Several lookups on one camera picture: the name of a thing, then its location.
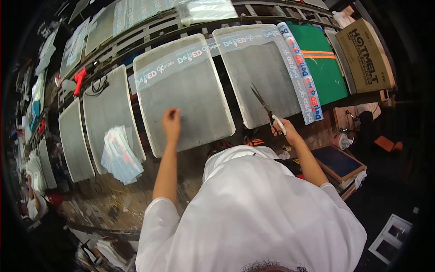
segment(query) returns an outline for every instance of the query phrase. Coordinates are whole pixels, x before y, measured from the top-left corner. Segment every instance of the red heat gun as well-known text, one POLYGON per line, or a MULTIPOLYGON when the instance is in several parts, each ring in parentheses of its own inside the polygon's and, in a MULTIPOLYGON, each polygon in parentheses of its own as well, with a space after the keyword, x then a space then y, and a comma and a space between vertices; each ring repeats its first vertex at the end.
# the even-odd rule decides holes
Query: red heat gun
POLYGON ((78 72, 74 76, 74 81, 77 83, 76 89, 74 91, 74 96, 80 95, 80 89, 81 89, 81 85, 83 83, 83 79, 87 75, 92 74, 94 72, 94 70, 95 70, 95 67, 97 67, 99 63, 100 63, 99 61, 94 61, 93 63, 86 65, 83 68, 83 70, 81 70, 80 72, 78 72))

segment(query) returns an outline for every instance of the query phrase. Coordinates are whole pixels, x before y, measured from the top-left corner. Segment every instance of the white t-shirt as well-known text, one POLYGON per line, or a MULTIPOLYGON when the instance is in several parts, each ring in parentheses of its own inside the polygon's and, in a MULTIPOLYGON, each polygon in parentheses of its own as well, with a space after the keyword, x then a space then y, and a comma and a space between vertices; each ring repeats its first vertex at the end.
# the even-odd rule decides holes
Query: white t-shirt
POLYGON ((35 196, 33 199, 29 199, 27 209, 29 210, 29 218, 33 221, 38 221, 48 212, 47 202, 40 195, 35 196), (39 200, 39 212, 36 209, 36 198, 39 200))
POLYGON ((167 198, 145 211, 137 271, 239 272, 268 260, 353 271, 367 234, 335 188, 296 178, 268 147, 236 146, 205 164, 183 216, 167 198))

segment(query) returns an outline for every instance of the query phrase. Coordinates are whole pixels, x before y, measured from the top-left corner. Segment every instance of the scissors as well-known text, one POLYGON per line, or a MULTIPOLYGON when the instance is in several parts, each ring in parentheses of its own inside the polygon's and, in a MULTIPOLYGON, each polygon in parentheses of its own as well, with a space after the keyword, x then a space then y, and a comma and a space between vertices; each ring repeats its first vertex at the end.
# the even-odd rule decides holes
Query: scissors
POLYGON ((270 111, 270 110, 266 107, 266 103, 264 102, 263 98, 261 98, 261 95, 259 94, 259 92, 258 92, 258 90, 257 90, 257 87, 254 85, 254 83, 252 83, 252 86, 254 86, 254 88, 251 87, 252 92, 255 94, 255 96, 257 97, 258 101, 260 101, 260 103, 263 105, 263 108, 268 112, 268 115, 269 115, 269 121, 271 122, 271 123, 270 123, 271 128, 274 127, 274 126, 273 126, 273 120, 275 120, 276 123, 278 124, 279 128, 281 129, 282 134, 283 134, 284 136, 287 135, 287 131, 285 130, 284 125, 283 125, 282 122, 279 120, 279 118, 278 118, 275 114, 273 114, 272 111, 270 111))

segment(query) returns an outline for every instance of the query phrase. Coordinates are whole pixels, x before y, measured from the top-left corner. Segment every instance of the plastic bottle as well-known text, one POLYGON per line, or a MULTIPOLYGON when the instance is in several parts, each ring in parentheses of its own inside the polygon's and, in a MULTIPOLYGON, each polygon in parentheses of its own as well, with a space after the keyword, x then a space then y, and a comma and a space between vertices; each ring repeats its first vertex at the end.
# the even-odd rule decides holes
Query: plastic bottle
POLYGON ((73 90, 75 90, 76 89, 76 85, 77 85, 77 83, 75 83, 74 81, 69 80, 69 79, 64 79, 61 82, 61 84, 60 84, 62 89, 66 90, 66 91, 73 91, 73 90))

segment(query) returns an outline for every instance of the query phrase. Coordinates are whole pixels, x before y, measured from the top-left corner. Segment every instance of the scissor handle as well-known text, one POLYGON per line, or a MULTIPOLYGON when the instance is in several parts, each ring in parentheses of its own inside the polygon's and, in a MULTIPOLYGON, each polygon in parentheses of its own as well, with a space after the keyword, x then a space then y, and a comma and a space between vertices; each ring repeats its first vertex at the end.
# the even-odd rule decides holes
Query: scissor handle
POLYGON ((272 114, 272 119, 276 121, 276 123, 278 124, 279 128, 282 131, 282 134, 284 136, 287 135, 287 131, 285 130, 285 126, 282 124, 281 120, 279 120, 279 117, 276 116, 275 114, 272 114))

